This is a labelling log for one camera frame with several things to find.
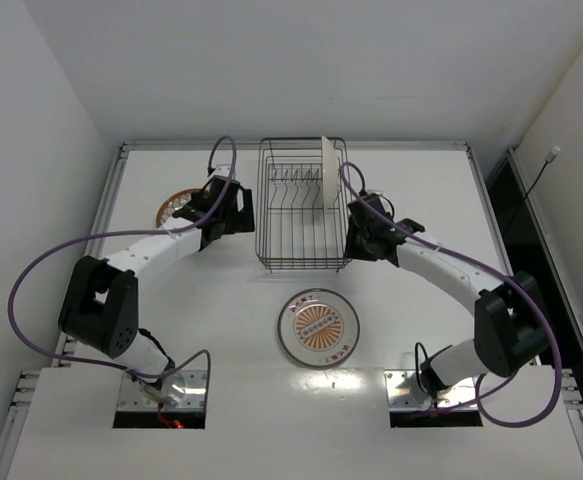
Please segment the brown floral pattern plate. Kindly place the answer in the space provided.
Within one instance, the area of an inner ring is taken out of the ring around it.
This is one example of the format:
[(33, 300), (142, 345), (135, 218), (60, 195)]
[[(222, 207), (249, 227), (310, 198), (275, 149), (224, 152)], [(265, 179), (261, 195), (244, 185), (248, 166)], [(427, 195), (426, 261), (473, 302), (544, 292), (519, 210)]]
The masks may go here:
[(326, 137), (321, 137), (321, 168), (323, 209), (327, 212), (334, 207), (339, 195), (339, 159), (337, 150)]

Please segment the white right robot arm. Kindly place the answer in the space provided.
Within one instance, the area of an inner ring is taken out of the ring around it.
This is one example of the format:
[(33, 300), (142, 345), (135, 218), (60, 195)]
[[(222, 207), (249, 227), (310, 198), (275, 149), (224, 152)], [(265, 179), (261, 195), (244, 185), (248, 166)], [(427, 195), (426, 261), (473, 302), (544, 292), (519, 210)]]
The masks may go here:
[(389, 213), (376, 194), (348, 204), (345, 257), (387, 261), (447, 293), (473, 315), (473, 337), (425, 359), (416, 378), (435, 398), (461, 380), (492, 373), (507, 378), (550, 347), (546, 329), (525, 299), (494, 273), (433, 248), (423, 225)]

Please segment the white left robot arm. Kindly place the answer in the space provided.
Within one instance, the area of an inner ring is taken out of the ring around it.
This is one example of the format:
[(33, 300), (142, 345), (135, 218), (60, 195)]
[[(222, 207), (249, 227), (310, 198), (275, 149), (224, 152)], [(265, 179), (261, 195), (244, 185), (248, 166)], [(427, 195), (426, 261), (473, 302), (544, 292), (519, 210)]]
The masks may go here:
[(74, 266), (58, 325), (60, 330), (120, 363), (149, 395), (166, 402), (182, 380), (175, 362), (152, 334), (139, 327), (140, 292), (185, 257), (225, 235), (255, 230), (250, 189), (225, 176), (204, 187), (158, 229), (131, 246)]

